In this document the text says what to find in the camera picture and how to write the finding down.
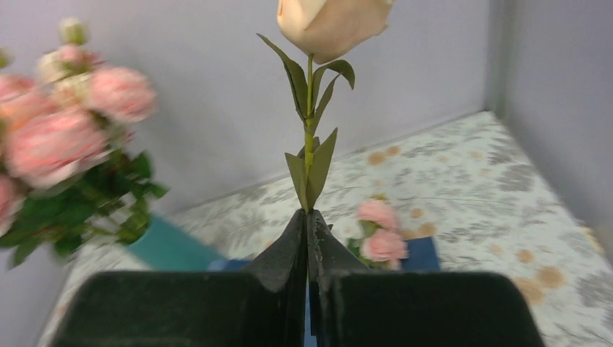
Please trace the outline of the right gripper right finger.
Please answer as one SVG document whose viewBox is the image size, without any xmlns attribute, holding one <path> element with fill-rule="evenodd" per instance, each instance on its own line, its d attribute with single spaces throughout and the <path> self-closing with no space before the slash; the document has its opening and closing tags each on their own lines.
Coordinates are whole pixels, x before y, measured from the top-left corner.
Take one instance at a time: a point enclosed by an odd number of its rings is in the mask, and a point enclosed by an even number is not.
<svg viewBox="0 0 613 347">
<path fill-rule="evenodd" d="M 360 262 L 307 216 L 310 333 L 318 346 L 542 346 L 526 300 L 488 272 L 398 272 Z"/>
</svg>

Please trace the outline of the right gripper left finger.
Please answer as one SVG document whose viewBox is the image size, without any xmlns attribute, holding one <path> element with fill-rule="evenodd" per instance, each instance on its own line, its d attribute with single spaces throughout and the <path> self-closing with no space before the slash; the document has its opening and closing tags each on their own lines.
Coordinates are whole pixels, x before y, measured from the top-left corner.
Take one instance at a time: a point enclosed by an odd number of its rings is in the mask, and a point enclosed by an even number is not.
<svg viewBox="0 0 613 347">
<path fill-rule="evenodd" d="M 302 346 L 303 211 L 240 270 L 111 271 L 89 277 L 52 346 Z"/>
</svg>

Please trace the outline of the pink flowers bunch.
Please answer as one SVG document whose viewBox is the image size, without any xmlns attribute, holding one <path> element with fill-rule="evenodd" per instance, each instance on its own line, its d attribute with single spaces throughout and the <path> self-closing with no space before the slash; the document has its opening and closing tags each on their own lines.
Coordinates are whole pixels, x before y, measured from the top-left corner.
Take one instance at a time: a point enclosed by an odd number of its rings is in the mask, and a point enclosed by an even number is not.
<svg viewBox="0 0 613 347">
<path fill-rule="evenodd" d="M 359 233 L 347 238 L 348 250 L 370 268 L 400 270 L 409 250 L 388 198 L 375 194 L 360 203 L 356 222 Z"/>
</svg>

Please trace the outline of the blue wrapping paper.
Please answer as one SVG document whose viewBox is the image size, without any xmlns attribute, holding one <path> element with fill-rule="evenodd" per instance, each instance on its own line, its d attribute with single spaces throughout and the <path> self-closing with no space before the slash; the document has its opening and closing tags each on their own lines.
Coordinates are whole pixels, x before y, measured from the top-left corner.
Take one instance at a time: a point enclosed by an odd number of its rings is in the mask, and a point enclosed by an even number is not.
<svg viewBox="0 0 613 347">
<path fill-rule="evenodd" d="M 406 241 L 409 257 L 401 260 L 402 272 L 438 272 L 440 262 L 432 237 Z M 248 265 L 250 260 L 216 260 L 207 271 L 237 271 Z M 317 339 L 312 335 L 309 303 L 309 287 L 306 287 L 304 310 L 304 347 L 316 347 Z"/>
</svg>

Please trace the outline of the cream rosebud flower stem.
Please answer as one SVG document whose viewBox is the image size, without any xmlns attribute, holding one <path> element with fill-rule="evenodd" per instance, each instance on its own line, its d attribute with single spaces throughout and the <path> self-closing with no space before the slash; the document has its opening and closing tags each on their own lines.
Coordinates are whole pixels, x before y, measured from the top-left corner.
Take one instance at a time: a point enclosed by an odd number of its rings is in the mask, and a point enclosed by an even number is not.
<svg viewBox="0 0 613 347">
<path fill-rule="evenodd" d="M 298 154 L 286 153 L 286 163 L 305 213 L 314 209 L 329 173 L 338 132 L 320 140 L 317 127 L 335 87 L 322 88 L 326 72 L 335 72 L 354 87 L 356 75 L 343 55 L 387 28 L 393 1 L 279 1 L 276 19 L 281 34 L 307 57 L 305 67 L 291 59 L 269 38 L 260 39 L 280 58 L 286 72 L 296 112 L 304 128 L 304 146 Z"/>
</svg>

